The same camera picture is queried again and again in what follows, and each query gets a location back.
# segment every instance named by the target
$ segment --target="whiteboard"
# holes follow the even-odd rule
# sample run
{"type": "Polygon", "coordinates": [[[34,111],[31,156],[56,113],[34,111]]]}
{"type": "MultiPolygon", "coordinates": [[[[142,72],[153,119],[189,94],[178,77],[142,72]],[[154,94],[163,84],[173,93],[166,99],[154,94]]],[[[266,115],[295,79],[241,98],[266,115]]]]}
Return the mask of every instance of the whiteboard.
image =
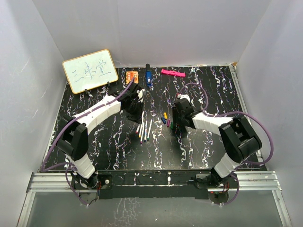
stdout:
{"type": "Polygon", "coordinates": [[[62,66],[74,94],[118,80],[118,74],[108,50],[66,60],[62,66]]]}

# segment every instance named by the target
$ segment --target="pink highlighter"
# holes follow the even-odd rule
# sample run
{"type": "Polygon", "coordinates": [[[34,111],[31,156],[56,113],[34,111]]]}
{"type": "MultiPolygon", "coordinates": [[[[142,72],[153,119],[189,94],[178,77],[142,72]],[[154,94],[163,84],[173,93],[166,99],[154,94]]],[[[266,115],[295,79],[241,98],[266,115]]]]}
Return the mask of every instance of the pink highlighter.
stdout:
{"type": "Polygon", "coordinates": [[[172,76],[177,76],[177,77],[185,77],[185,73],[183,73],[183,72],[161,70],[161,73],[172,75],[172,76]]]}

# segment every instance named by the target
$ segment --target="pen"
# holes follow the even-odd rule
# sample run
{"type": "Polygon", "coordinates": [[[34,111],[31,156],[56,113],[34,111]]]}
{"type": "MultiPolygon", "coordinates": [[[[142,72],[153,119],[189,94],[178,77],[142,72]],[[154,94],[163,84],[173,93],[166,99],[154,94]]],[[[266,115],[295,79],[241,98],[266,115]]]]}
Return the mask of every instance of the pen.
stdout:
{"type": "Polygon", "coordinates": [[[166,120],[164,119],[164,117],[161,117],[161,120],[162,120],[163,124],[166,124],[166,120]]]}
{"type": "Polygon", "coordinates": [[[147,137],[147,120],[145,122],[144,142],[146,142],[146,137],[147,137]]]}
{"type": "Polygon", "coordinates": [[[142,129],[142,135],[141,135],[141,140],[140,140],[140,143],[142,143],[142,139],[143,139],[143,132],[144,132],[144,129],[142,129]]]}
{"type": "MultiPolygon", "coordinates": [[[[142,123],[143,121],[144,121],[144,111],[142,112],[142,123]]],[[[141,132],[142,132],[142,124],[140,125],[139,138],[141,137],[141,132]]]]}
{"type": "Polygon", "coordinates": [[[141,126],[141,124],[138,125],[138,128],[137,128],[137,130],[136,130],[136,134],[139,133],[140,126],[141,126]]]}
{"type": "Polygon", "coordinates": [[[147,140],[150,139],[151,128],[152,128],[152,120],[151,120],[151,123],[150,123],[150,128],[148,129],[147,140]]]}

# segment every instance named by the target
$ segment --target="marker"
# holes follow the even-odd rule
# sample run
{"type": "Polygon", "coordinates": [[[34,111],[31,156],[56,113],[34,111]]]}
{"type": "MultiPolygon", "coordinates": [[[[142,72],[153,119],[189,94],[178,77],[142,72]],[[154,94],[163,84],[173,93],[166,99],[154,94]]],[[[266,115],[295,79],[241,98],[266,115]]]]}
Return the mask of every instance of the marker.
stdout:
{"type": "MultiPolygon", "coordinates": [[[[144,111],[142,112],[142,123],[143,121],[144,121],[144,111]]],[[[140,125],[139,138],[141,137],[141,132],[142,132],[142,124],[140,125]]]]}
{"type": "Polygon", "coordinates": [[[146,85],[148,87],[151,87],[152,86],[152,72],[151,72],[151,67],[149,64],[146,64],[145,66],[145,77],[146,77],[146,85]]]}
{"type": "Polygon", "coordinates": [[[136,134],[139,133],[140,126],[141,126],[141,124],[138,125],[138,128],[137,128],[137,130],[136,130],[136,134]]]}
{"type": "Polygon", "coordinates": [[[172,75],[172,76],[177,76],[177,77],[185,77],[185,73],[183,73],[183,72],[161,70],[161,73],[172,75]]]}
{"type": "Polygon", "coordinates": [[[166,120],[164,119],[164,117],[161,117],[161,120],[162,120],[163,124],[166,124],[166,120]]]}
{"type": "Polygon", "coordinates": [[[146,142],[146,137],[147,137],[147,120],[145,122],[144,142],[146,142]]]}
{"type": "Polygon", "coordinates": [[[142,129],[142,135],[141,135],[141,140],[140,140],[141,144],[142,144],[142,139],[143,139],[143,132],[144,132],[144,129],[142,129]]]}
{"type": "Polygon", "coordinates": [[[148,129],[147,140],[150,140],[151,128],[152,128],[152,120],[151,120],[151,123],[150,123],[150,128],[148,129]]]}

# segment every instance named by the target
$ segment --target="wooden whiteboard frame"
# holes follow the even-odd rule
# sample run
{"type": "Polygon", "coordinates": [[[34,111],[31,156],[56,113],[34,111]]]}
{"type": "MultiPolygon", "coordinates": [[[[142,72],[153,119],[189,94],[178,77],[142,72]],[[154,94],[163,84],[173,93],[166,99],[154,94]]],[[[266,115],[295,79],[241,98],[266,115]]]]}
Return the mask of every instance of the wooden whiteboard frame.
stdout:
{"type": "MultiPolygon", "coordinates": [[[[66,75],[66,78],[67,78],[67,80],[68,80],[68,83],[69,83],[69,85],[70,85],[70,87],[71,87],[72,93],[74,93],[74,94],[79,94],[79,93],[81,93],[81,92],[83,92],[83,91],[85,91],[85,90],[79,91],[79,92],[76,92],[76,93],[73,91],[72,86],[71,86],[70,79],[69,79],[69,77],[67,76],[67,73],[66,73],[66,70],[65,70],[65,67],[64,67],[64,63],[67,62],[67,61],[72,61],[72,60],[74,60],[74,59],[82,58],[82,57],[85,57],[85,56],[88,56],[88,55],[92,55],[92,54],[95,54],[95,53],[99,53],[99,52],[102,52],[102,51],[108,51],[109,57],[110,57],[110,59],[111,59],[111,61],[112,61],[112,63],[113,63],[113,66],[114,66],[114,69],[115,69],[115,73],[116,73],[116,75],[117,75],[117,79],[116,79],[116,80],[112,80],[112,81],[109,81],[109,82],[110,82],[110,83],[113,83],[113,82],[116,82],[116,81],[119,80],[119,75],[118,75],[118,73],[117,73],[117,70],[116,70],[116,68],[115,68],[115,65],[114,65],[112,56],[110,55],[110,52],[109,52],[108,49],[104,49],[104,50],[101,50],[101,51],[96,51],[96,52],[93,52],[93,53],[85,54],[85,55],[82,55],[82,56],[79,56],[79,57],[76,57],[76,58],[72,58],[72,59],[68,59],[68,60],[65,60],[65,61],[62,62],[62,67],[63,67],[64,73],[65,73],[65,75],[66,75]]],[[[104,85],[106,85],[106,84],[107,84],[107,83],[101,84],[101,85],[96,86],[96,87],[91,87],[90,89],[87,89],[87,90],[91,90],[91,89],[94,89],[94,88],[97,88],[97,87],[100,87],[100,86],[104,86],[104,85]]]]}

